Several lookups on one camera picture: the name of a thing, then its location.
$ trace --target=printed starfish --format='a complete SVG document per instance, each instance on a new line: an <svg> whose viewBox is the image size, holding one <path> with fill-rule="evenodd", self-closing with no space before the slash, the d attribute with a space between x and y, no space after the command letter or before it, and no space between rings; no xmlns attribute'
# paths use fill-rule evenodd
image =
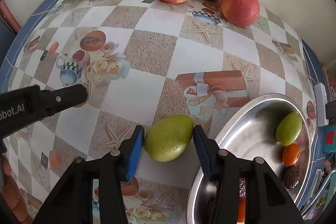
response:
<svg viewBox="0 0 336 224"><path fill-rule="evenodd" d="M98 146L98 148L115 148L117 146L117 148L119 148L119 145L121 144L121 142L124 140L124 136L126 136L129 132L130 132L131 127L127 127L126 129L124 129L124 131L117 136L114 131L112 130L112 128L110 127L110 125L108 124L107 121L105 121L105 131L106 133L110 136L111 141L100 144Z"/></svg>
<svg viewBox="0 0 336 224"><path fill-rule="evenodd" d="M175 189L170 190L169 192L165 193L163 197L159 198L159 203L170 205L170 206L181 206L180 203L176 202L169 202L168 199L174 194Z"/></svg>
<svg viewBox="0 0 336 224"><path fill-rule="evenodd" d="M22 79L22 87L23 88L26 87L26 86L29 86L29 84L27 82L28 82L28 80L26 78Z"/></svg>
<svg viewBox="0 0 336 224"><path fill-rule="evenodd" d="M165 3L166 6L169 6L174 12L176 12L175 4Z"/></svg>
<svg viewBox="0 0 336 224"><path fill-rule="evenodd" d="M77 19L77 14L75 11L73 11L71 15L71 24L73 24L76 19Z"/></svg>
<svg viewBox="0 0 336 224"><path fill-rule="evenodd" d="M39 175L41 183L44 185L45 180L47 179L47 177L43 174L45 169L42 165L39 166L38 163L36 163L35 159L34 159L34 168L33 169L34 169L34 172Z"/></svg>
<svg viewBox="0 0 336 224"><path fill-rule="evenodd" d="M196 25L196 27L198 27L198 29L196 29L196 30L190 30L189 32L203 33L209 44L211 43L210 38L209 38L210 34L218 34L218 35L220 35L220 33L218 33L218 32L208 30L209 27L211 27L210 24L207 24L205 27L203 27L202 25L197 24L195 21L193 21L193 23Z"/></svg>
<svg viewBox="0 0 336 224"><path fill-rule="evenodd" d="M238 68L238 66L232 60L231 60L231 63L233 65L233 67L235 68L235 70L241 70L241 69ZM258 80L257 78L253 77L252 75L247 74L247 71L249 70L249 68L250 68L250 64L247 64L247 66L243 70L241 70L244 78L248 79L248 80L251 80L251 81L257 81Z"/></svg>

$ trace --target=mango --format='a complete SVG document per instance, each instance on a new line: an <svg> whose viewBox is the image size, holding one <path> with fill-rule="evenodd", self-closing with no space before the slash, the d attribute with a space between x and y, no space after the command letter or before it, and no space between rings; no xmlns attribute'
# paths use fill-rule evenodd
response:
<svg viewBox="0 0 336 224"><path fill-rule="evenodd" d="M174 115L156 122L144 140L144 150L157 161L171 161L187 148L193 136L194 121L187 115Z"/></svg>
<svg viewBox="0 0 336 224"><path fill-rule="evenodd" d="M300 134L302 118L299 113L291 112L282 119L276 131L276 139L284 146L292 144Z"/></svg>

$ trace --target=orange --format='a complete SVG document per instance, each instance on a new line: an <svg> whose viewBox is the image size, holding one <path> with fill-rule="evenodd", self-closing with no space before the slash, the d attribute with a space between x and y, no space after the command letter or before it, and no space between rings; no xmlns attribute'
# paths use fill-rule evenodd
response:
<svg viewBox="0 0 336 224"><path fill-rule="evenodd" d="M245 209L246 209L246 198L243 198L239 201L238 204L238 218L237 222L244 223L245 222Z"/></svg>
<svg viewBox="0 0 336 224"><path fill-rule="evenodd" d="M282 152L282 162L287 166L294 165L299 159L300 152L301 147L296 143L286 146Z"/></svg>

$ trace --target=blue gripper pad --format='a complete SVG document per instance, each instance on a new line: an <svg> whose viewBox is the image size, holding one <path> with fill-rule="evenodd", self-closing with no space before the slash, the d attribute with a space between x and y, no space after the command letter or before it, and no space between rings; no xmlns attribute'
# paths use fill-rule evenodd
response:
<svg viewBox="0 0 336 224"><path fill-rule="evenodd" d="M210 179L212 176L211 174L211 160L208 154L208 151L205 146L205 141L208 140L207 136L205 135L203 128L201 126L194 127L193 133L194 144L197 152L197 156L199 162L202 167L203 174Z"/></svg>
<svg viewBox="0 0 336 224"><path fill-rule="evenodd" d="M134 129L132 137L130 139L124 140L119 147L119 150L127 160L127 170L124 174L126 176L126 181L130 181L137 171L143 140L144 128L137 125Z"/></svg>

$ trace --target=printed rose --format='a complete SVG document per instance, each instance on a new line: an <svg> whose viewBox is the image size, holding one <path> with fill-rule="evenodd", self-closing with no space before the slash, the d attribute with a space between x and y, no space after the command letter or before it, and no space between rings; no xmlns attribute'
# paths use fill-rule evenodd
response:
<svg viewBox="0 0 336 224"><path fill-rule="evenodd" d="M135 217L135 221L138 224L155 224L155 222L148 217L142 217L142 218Z"/></svg>
<svg viewBox="0 0 336 224"><path fill-rule="evenodd" d="M96 73L91 65L88 65L85 69L85 76L88 81L94 82L95 85L99 84L103 79L101 73Z"/></svg>
<svg viewBox="0 0 336 224"><path fill-rule="evenodd" d="M86 69L85 69L85 75L86 75L86 77L88 77L91 73L92 73L92 67L91 67L91 65L86 66Z"/></svg>
<svg viewBox="0 0 336 224"><path fill-rule="evenodd" d="M150 217L151 211L149 210L149 208L139 205L133 209L133 215L137 218Z"/></svg>
<svg viewBox="0 0 336 224"><path fill-rule="evenodd" d="M105 70L107 67L107 59L106 58L101 58L101 59L98 59L97 61L95 61L93 63L93 70L95 72L100 72L101 70Z"/></svg>
<svg viewBox="0 0 336 224"><path fill-rule="evenodd" d="M99 60L104 57L104 53L100 50L94 51L94 52L88 52L90 55L91 62L94 62L96 60Z"/></svg>
<svg viewBox="0 0 336 224"><path fill-rule="evenodd" d="M115 80L120 77L125 79L131 68L131 65L128 62L127 57L124 54L117 52L107 57L106 59L107 59L107 66L105 69L106 79Z"/></svg>
<svg viewBox="0 0 336 224"><path fill-rule="evenodd" d="M169 219L169 214L167 212L152 211L151 219L158 222L166 222Z"/></svg>
<svg viewBox="0 0 336 224"><path fill-rule="evenodd" d="M100 49L104 53L104 57L108 57L113 54L113 52L119 47L119 43L106 43Z"/></svg>
<svg viewBox="0 0 336 224"><path fill-rule="evenodd" d="M136 198L142 201L142 205L149 206L158 202L157 199L159 198L159 194L153 193L147 188L139 188Z"/></svg>
<svg viewBox="0 0 336 224"><path fill-rule="evenodd" d="M126 210L126 216L128 221L132 221L134 219L134 215L132 212L132 209L127 209Z"/></svg>

